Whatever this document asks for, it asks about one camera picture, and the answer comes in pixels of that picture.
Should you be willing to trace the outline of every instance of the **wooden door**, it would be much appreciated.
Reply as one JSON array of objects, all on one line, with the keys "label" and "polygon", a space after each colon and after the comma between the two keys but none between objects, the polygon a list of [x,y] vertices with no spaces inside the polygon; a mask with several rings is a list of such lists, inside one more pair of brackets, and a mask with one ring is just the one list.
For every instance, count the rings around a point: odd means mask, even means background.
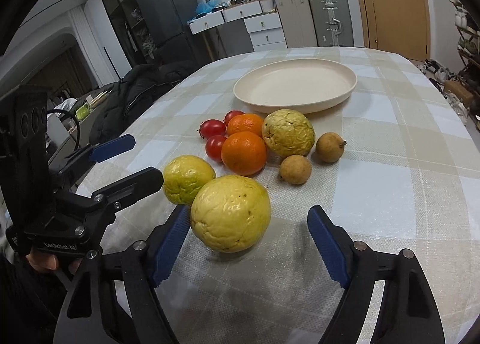
[{"label": "wooden door", "polygon": [[360,0],[367,47],[423,61],[429,57],[427,0]]}]

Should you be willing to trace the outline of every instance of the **tangerine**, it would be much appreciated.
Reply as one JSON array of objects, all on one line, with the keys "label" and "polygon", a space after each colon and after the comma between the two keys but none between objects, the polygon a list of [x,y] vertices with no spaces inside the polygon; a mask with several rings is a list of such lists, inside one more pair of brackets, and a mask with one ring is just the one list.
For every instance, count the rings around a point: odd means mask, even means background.
[{"label": "tangerine", "polygon": [[242,131],[227,138],[222,146],[221,157],[224,165],[232,172],[250,176],[265,166],[267,148],[258,135]]},{"label": "tangerine", "polygon": [[259,137],[262,136],[263,118],[256,114],[242,114],[233,117],[226,129],[229,136],[241,131],[250,131]]}]

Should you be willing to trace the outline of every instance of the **suitcase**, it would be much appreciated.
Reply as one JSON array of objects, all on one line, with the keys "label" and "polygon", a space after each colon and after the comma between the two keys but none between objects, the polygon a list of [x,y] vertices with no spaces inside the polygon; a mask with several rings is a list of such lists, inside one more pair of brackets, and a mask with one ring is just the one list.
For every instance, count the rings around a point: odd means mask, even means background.
[{"label": "suitcase", "polygon": [[309,0],[318,46],[353,46],[348,0]]},{"label": "suitcase", "polygon": [[275,0],[275,4],[288,48],[318,46],[308,0]]}]

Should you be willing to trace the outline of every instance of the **gray refrigerator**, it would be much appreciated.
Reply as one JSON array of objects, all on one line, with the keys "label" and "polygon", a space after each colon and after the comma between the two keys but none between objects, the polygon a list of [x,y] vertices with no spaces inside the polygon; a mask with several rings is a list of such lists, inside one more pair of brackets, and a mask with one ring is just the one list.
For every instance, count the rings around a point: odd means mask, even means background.
[{"label": "gray refrigerator", "polygon": [[197,0],[138,0],[138,5],[164,64],[190,60],[202,67],[210,62],[202,37],[191,34],[187,22],[195,17]]}]

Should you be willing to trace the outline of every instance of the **tablecloth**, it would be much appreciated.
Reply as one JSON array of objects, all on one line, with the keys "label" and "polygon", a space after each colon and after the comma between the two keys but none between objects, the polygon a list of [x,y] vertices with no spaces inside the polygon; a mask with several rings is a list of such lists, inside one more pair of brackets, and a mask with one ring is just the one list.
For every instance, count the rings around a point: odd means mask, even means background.
[{"label": "tablecloth", "polygon": [[[353,240],[389,253],[415,251],[446,342],[457,342],[480,312],[480,154],[440,92],[399,55],[303,48],[209,64],[146,111],[126,131],[135,148],[97,164],[78,193],[90,196],[148,166],[162,170],[183,154],[205,158],[217,176],[228,174],[206,157],[200,123],[249,111],[233,95],[235,82],[254,68],[292,58],[338,61],[357,74],[348,100],[308,115],[317,137],[334,131],[347,141],[345,154],[333,165],[312,159],[304,186],[280,182],[280,159],[270,154],[255,179],[268,190],[272,221],[247,252],[213,252],[189,232],[170,278],[157,289],[180,343],[318,342],[343,291],[306,226],[308,209],[318,204]],[[104,252],[145,239],[173,208],[160,191],[120,211],[105,232]],[[360,343],[373,332],[382,287],[377,282]]]}]

